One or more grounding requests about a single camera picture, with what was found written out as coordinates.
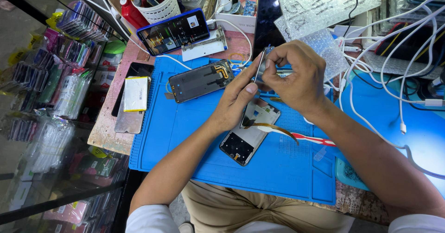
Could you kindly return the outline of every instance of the white sleeve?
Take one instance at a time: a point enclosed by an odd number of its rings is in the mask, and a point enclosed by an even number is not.
[[[388,233],[445,233],[445,218],[414,214],[391,222]]]
[[[166,205],[153,204],[137,208],[127,219],[126,233],[179,233]]]

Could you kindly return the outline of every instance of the shoe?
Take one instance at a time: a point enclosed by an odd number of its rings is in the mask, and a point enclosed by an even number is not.
[[[191,223],[183,223],[179,226],[181,233],[194,233],[193,225]]]

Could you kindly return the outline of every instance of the rubber band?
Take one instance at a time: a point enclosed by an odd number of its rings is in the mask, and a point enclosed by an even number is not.
[[[242,57],[241,63],[234,63],[234,62],[232,62],[231,57],[232,57],[233,55],[239,55],[239,56],[241,56],[241,57]],[[230,62],[231,64],[233,64],[233,65],[242,65],[242,62],[243,62],[243,61],[244,61],[244,55],[243,55],[243,54],[240,54],[240,53],[232,53],[232,54],[229,55],[229,62]]]
[[[170,91],[168,90],[168,88],[167,88],[168,83],[169,83],[169,82],[167,81],[167,83],[165,84],[165,90],[167,90],[168,93],[173,94],[173,92],[170,92]]]

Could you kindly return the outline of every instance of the smartphone screen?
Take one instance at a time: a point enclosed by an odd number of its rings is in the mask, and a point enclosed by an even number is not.
[[[209,29],[201,9],[192,10],[137,31],[152,56],[209,38]]]
[[[278,0],[258,0],[256,15],[253,58],[256,58],[265,47],[276,47],[286,42],[274,24],[274,21],[282,15]]]

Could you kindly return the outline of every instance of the left hand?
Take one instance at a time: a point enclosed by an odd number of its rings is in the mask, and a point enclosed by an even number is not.
[[[255,96],[258,86],[249,82],[256,74],[260,59],[261,54],[227,85],[215,111],[207,120],[210,128],[215,129],[218,134],[229,131],[239,124],[242,111]]]

